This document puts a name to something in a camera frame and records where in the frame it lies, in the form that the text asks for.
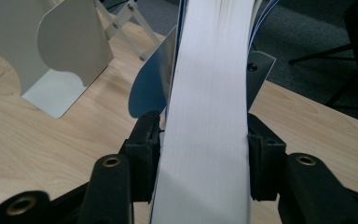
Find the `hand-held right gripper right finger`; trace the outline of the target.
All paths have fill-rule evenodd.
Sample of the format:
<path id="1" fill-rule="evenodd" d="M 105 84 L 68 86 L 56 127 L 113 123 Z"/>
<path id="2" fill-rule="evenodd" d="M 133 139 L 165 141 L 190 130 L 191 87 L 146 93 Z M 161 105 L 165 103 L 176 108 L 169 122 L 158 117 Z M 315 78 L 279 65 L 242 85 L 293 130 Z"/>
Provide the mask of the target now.
<path id="1" fill-rule="evenodd" d="M 286 144 L 253 114 L 248 115 L 248 131 L 251 197 L 259 202 L 275 201 L 287 157 Z"/>

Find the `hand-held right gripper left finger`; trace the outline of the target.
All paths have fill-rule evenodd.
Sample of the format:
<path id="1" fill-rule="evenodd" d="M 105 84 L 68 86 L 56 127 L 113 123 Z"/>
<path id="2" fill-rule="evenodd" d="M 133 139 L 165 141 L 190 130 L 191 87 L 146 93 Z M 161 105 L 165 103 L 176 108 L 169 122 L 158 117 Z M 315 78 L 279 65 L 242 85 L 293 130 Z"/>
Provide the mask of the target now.
<path id="1" fill-rule="evenodd" d="M 160 115 L 150 111 L 137 119 L 131 134 L 119 151 L 130 163 L 131 200 L 150 202 L 160 157 Z"/>

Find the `thick book with blue cover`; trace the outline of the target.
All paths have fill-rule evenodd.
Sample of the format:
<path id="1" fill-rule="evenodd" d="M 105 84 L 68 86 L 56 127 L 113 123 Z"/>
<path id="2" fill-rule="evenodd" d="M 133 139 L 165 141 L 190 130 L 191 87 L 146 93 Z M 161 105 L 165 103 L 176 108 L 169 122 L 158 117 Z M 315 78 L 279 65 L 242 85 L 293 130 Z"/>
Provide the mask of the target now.
<path id="1" fill-rule="evenodd" d="M 188 0 L 150 224 L 249 224 L 246 99 L 260 0 Z"/>

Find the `beige extendable metal book rack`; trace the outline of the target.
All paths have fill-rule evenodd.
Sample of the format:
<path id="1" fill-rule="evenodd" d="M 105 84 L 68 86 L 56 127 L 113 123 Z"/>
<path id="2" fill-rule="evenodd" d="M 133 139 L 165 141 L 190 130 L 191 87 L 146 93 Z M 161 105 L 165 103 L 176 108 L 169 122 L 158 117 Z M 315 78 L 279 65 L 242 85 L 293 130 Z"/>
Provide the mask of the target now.
<path id="1" fill-rule="evenodd" d="M 57 119 L 113 61 L 110 39 L 136 19 L 153 46 L 136 53 L 145 64 L 132 85 L 129 112 L 134 118 L 163 112 L 186 9 L 181 0 L 177 25 L 158 40 L 134 1 L 112 15 L 102 0 L 0 0 L 0 57 L 17 72 L 21 96 Z"/>

